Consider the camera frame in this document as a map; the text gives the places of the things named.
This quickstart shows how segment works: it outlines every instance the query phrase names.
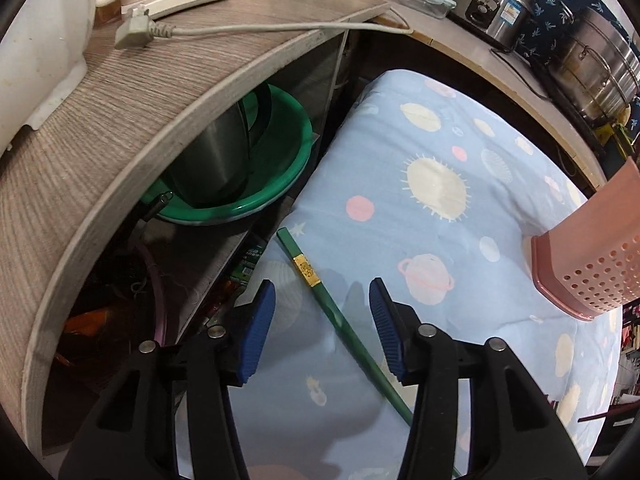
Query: green chopstick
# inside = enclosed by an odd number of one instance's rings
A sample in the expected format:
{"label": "green chopstick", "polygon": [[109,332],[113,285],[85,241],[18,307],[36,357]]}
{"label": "green chopstick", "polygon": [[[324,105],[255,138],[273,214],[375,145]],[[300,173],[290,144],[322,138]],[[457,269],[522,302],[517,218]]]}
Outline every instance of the green chopstick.
{"label": "green chopstick", "polygon": [[[338,337],[347,347],[352,357],[360,365],[360,368],[365,373],[369,381],[376,387],[376,389],[385,397],[386,400],[391,403],[396,412],[404,419],[404,421],[411,426],[411,421],[414,418],[413,413],[406,405],[402,397],[396,392],[395,388],[391,385],[386,376],[382,373],[382,370],[378,366],[378,363],[371,357],[367,348],[362,344],[360,338],[355,333],[347,319],[343,316],[340,309],[335,304],[334,298],[331,297],[329,291],[326,290],[324,283],[320,280],[316,274],[314,268],[306,259],[306,256],[302,254],[300,247],[289,233],[286,227],[278,229],[276,232],[278,240],[282,244],[285,252],[292,259],[295,266],[302,274],[306,283],[311,288],[311,292],[316,298],[316,301],[320,304],[322,311],[329,318],[331,324],[334,326]],[[461,475],[458,470],[453,468],[453,478],[459,478]]]}

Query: blue gripper pad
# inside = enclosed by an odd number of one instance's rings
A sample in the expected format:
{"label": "blue gripper pad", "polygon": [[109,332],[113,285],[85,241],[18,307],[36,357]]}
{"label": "blue gripper pad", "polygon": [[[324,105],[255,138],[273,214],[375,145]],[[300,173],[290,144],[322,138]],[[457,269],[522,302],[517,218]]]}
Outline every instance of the blue gripper pad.
{"label": "blue gripper pad", "polygon": [[369,307],[373,314],[373,321],[376,323],[380,343],[385,351],[389,371],[396,376],[398,381],[402,382],[407,374],[402,358],[403,344],[394,318],[389,311],[389,308],[394,308],[393,301],[379,278],[373,280],[369,285]]}
{"label": "blue gripper pad", "polygon": [[238,379],[246,384],[258,367],[264,341],[276,308],[276,289],[269,280],[264,280],[253,301],[255,312],[244,333],[240,346]]}

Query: rice cooker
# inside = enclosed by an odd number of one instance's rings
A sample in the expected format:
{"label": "rice cooker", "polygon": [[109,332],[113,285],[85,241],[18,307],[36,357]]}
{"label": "rice cooker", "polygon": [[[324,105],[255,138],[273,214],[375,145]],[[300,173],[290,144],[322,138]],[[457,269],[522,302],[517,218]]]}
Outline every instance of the rice cooker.
{"label": "rice cooker", "polygon": [[449,16],[503,50],[515,46],[520,27],[533,14],[536,0],[455,0]]}

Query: green plastic bowl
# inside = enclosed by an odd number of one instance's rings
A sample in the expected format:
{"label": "green plastic bowl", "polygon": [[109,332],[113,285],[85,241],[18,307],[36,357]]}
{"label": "green plastic bowl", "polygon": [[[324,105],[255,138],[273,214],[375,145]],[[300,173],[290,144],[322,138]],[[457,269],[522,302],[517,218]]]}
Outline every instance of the green plastic bowl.
{"label": "green plastic bowl", "polygon": [[[214,225],[231,222],[267,207],[281,197],[304,170],[313,144],[311,122],[302,105],[284,90],[271,89],[271,120],[249,154],[249,179],[244,193],[233,203],[209,208],[194,208],[174,194],[162,209],[160,218],[183,225]],[[257,115],[253,93],[242,98],[251,125]],[[156,180],[142,197],[149,203],[170,188],[162,178]]]}

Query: wooden shelf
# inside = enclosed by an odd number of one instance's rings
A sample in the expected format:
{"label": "wooden shelf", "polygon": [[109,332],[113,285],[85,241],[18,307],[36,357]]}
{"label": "wooden shelf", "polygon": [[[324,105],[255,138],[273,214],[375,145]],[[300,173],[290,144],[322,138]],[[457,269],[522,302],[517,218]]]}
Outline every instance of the wooden shelf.
{"label": "wooden shelf", "polygon": [[[225,0],[166,21],[369,20],[383,0]],[[155,40],[116,51],[94,30],[88,73],[37,132],[0,159],[0,402],[39,456],[42,401],[58,337],[91,266],[126,213],[204,127],[340,30]]]}
{"label": "wooden shelf", "polygon": [[189,227],[155,219],[148,223],[143,241],[162,276],[170,340],[182,338],[254,222],[252,216],[221,226]]}

